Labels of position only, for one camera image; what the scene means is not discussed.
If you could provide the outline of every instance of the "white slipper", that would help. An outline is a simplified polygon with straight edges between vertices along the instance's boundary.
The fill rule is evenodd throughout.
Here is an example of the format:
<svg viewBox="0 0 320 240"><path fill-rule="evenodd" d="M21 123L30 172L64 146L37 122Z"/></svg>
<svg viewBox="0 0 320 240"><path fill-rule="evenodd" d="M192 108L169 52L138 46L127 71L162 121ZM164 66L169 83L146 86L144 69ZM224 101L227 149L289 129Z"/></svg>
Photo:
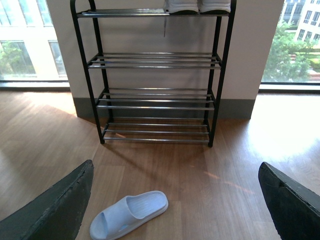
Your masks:
<svg viewBox="0 0 320 240"><path fill-rule="evenodd" d="M125 196L94 218L90 226L90 236L93 240L121 238L164 213L168 205L168 199L161 191Z"/></svg>

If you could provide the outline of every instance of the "chrome bar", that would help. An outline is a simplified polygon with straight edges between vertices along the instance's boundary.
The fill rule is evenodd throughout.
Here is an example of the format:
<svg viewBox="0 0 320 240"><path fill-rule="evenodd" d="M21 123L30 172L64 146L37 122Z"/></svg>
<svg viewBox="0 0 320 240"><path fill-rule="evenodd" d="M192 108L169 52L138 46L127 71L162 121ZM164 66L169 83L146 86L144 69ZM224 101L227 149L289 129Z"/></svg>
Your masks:
<svg viewBox="0 0 320 240"><path fill-rule="evenodd" d="M122 134L185 134L185 135L208 135L209 132L198 132L198 131L142 131L142 130L110 130L107 129L106 132L110 133L122 133Z"/></svg>
<svg viewBox="0 0 320 240"><path fill-rule="evenodd" d="M144 142L167 142L167 143L209 143L209 140L189 140L189 139L151 139L151 138L128 138L128 137L104 137L104 140L122 141L144 141Z"/></svg>
<svg viewBox="0 0 320 240"><path fill-rule="evenodd" d="M100 109L158 109L158 110L195 110L195 111L213 111L210 107L170 107L170 106L107 106L98 105Z"/></svg>
<svg viewBox="0 0 320 240"><path fill-rule="evenodd" d="M92 66L88 64L89 69L221 69L220 66Z"/></svg>
<svg viewBox="0 0 320 240"><path fill-rule="evenodd" d="M170 96L170 97L211 97L210 94L182 94L182 93L108 93L105 96Z"/></svg>
<svg viewBox="0 0 320 240"><path fill-rule="evenodd" d="M144 126L144 127L183 127L183 128L206 128L205 124L161 124L161 123L126 123L126 122L109 122L110 126Z"/></svg>
<svg viewBox="0 0 320 240"><path fill-rule="evenodd" d="M202 99L194 99L194 100L171 100L171 99L132 99L132 98L112 98L112 99L107 99L107 98L100 98L99 99L102 102L121 102L121 103L126 103L126 102L149 102L149 103L206 103L210 104L213 103L214 101L212 100L202 100Z"/></svg>
<svg viewBox="0 0 320 240"><path fill-rule="evenodd" d="M113 119L121 120L180 120L180 121L203 121L203 118L185 118L185 117L139 117L139 116L116 116Z"/></svg>
<svg viewBox="0 0 320 240"><path fill-rule="evenodd" d="M212 52L104 52L104 56L107 55L210 55Z"/></svg>
<svg viewBox="0 0 320 240"><path fill-rule="evenodd" d="M91 64L219 64L218 61L90 61Z"/></svg>
<svg viewBox="0 0 320 240"><path fill-rule="evenodd" d="M96 56L97 59L207 59L207 60L215 60L215 56Z"/></svg>
<svg viewBox="0 0 320 240"><path fill-rule="evenodd" d="M166 87L109 87L109 90L175 90L175 91L208 91L207 88L166 88Z"/></svg>
<svg viewBox="0 0 320 240"><path fill-rule="evenodd" d="M77 13L78 18L109 18L109 17L227 17L228 13L224 14L186 14L186 15L172 15L163 8L131 8L131 9L99 9L95 11L87 10Z"/></svg>

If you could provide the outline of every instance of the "shoe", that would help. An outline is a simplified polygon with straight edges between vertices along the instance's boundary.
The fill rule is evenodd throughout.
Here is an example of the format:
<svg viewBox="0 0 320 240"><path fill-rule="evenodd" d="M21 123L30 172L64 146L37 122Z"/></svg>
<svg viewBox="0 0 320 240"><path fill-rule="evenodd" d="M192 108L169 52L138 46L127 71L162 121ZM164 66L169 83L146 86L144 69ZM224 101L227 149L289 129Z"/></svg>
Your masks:
<svg viewBox="0 0 320 240"><path fill-rule="evenodd" d="M118 239L164 213L168 205L168 199L161 191L125 196L94 218L90 236L93 240Z"/></svg>
<svg viewBox="0 0 320 240"><path fill-rule="evenodd" d="M197 0L165 0L164 10L172 15L190 15L199 12Z"/></svg>
<svg viewBox="0 0 320 240"><path fill-rule="evenodd" d="M231 12L231 0L198 0L202 14L223 14Z"/></svg>

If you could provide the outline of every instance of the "black metal shoe rack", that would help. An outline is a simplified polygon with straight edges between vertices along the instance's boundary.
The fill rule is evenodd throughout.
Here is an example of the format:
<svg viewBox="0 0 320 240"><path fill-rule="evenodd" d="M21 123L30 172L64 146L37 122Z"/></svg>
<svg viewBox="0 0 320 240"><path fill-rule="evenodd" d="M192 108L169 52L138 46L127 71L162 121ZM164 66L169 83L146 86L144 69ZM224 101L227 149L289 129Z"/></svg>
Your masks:
<svg viewBox="0 0 320 240"><path fill-rule="evenodd" d="M88 0L90 9L76 11L76 0L70 0L71 13L79 45L84 74L101 144L105 140L125 140L171 143L206 143L213 146L218 111L226 73L230 40L235 18L236 0L231 0L231 12L193 14L186 17L216 17L212 52L104 52L99 29L99 18L174 18L161 8L154 9L96 9L94 0ZM79 27L79 19L93 20L98 53L87 61ZM217 53L222 18L228 18L223 55ZM90 70L100 69L104 89L95 98ZM109 86L106 69L207 69L208 87L194 88L116 88ZM218 88L214 95L214 72L219 71ZM107 109L108 120L101 125L98 109ZM118 117L114 110L145 111L142 117ZM203 117L154 117L148 111L196 111Z"/></svg>

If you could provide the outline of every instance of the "window sill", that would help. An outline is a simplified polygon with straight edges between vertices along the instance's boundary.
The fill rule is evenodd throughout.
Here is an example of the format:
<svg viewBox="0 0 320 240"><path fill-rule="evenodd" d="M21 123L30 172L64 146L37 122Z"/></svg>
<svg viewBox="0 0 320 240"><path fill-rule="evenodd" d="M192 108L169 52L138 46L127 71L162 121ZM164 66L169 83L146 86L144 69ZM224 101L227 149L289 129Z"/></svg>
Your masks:
<svg viewBox="0 0 320 240"><path fill-rule="evenodd" d="M2 91L70 92L67 81L0 81Z"/></svg>
<svg viewBox="0 0 320 240"><path fill-rule="evenodd" d="M259 93L320 94L320 84L260 84Z"/></svg>

